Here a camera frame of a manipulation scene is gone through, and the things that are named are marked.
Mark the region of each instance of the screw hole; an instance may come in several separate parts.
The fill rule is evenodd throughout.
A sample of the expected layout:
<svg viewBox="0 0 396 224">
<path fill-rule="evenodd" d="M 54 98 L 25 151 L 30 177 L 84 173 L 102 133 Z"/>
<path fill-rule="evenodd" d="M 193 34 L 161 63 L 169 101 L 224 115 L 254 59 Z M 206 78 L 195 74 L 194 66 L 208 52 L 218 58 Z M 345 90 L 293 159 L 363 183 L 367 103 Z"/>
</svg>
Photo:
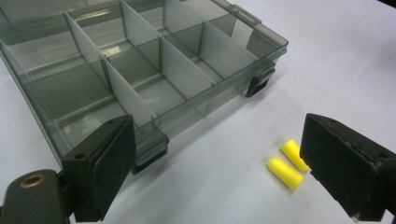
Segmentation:
<svg viewBox="0 0 396 224">
<path fill-rule="evenodd" d="M 75 159 L 79 160 L 79 159 L 83 159 L 85 157 L 84 153 L 79 153 L 75 156 Z"/>
<path fill-rule="evenodd" d="M 45 179 L 45 175 L 30 175 L 21 181 L 20 187 L 23 189 L 29 189 L 41 184 Z"/>
</svg>

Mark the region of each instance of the yellow foam earplug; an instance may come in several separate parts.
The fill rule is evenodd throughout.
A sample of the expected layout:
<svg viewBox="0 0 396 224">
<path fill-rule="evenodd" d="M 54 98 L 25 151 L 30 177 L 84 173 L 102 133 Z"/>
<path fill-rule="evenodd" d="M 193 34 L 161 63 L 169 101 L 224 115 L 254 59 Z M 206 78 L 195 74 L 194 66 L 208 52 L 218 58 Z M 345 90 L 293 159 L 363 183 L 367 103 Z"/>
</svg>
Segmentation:
<svg viewBox="0 0 396 224">
<path fill-rule="evenodd" d="M 304 179 L 300 173 L 279 158 L 270 159 L 268 169 L 292 190 L 295 190 Z"/>
<path fill-rule="evenodd" d="M 308 171 L 309 166 L 305 164 L 303 159 L 300 158 L 300 147 L 297 143 L 291 139 L 289 142 L 285 143 L 280 150 L 293 162 L 293 164 L 302 171 Z"/>
</svg>

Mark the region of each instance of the brass insert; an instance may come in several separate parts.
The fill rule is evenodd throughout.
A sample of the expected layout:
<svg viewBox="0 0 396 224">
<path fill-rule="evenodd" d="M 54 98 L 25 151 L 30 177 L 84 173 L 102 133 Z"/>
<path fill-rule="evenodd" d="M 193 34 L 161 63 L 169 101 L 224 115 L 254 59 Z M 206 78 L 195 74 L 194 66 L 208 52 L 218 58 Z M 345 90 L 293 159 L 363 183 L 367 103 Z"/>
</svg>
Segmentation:
<svg viewBox="0 0 396 224">
<path fill-rule="evenodd" d="M 23 189 L 29 189 L 41 184 L 44 180 L 46 180 L 45 175 L 30 175 L 21 181 L 20 187 Z"/>
</svg>

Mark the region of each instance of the plastic organizer box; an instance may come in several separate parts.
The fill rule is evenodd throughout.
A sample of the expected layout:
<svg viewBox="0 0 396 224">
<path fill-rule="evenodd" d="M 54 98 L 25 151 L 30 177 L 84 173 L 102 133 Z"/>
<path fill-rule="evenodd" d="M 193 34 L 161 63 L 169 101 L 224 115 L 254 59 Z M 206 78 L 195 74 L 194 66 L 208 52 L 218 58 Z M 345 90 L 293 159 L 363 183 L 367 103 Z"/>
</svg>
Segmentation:
<svg viewBox="0 0 396 224">
<path fill-rule="evenodd" d="M 262 89 L 288 45 L 224 0 L 0 8 L 2 57 L 58 160 L 109 119 L 132 114 L 135 161 L 147 166 L 169 139 Z"/>
</svg>

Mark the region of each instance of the white table surface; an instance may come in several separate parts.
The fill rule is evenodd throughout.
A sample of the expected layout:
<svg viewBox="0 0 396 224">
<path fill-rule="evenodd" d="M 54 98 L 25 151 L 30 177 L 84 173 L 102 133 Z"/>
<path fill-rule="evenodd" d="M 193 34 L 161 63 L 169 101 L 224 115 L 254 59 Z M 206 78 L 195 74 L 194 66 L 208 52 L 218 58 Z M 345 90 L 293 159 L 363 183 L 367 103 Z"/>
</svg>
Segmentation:
<svg viewBox="0 0 396 224">
<path fill-rule="evenodd" d="M 286 37 L 265 91 L 230 103 L 171 140 L 168 154 L 128 175 L 104 223 L 354 223 L 315 178 L 294 192 L 267 169 L 301 141 L 306 113 L 338 119 L 396 150 L 396 9 L 375 0 L 230 0 Z M 0 64 L 0 201 L 7 185 L 60 168 Z M 382 223 L 390 223 L 386 213 Z"/>
</svg>

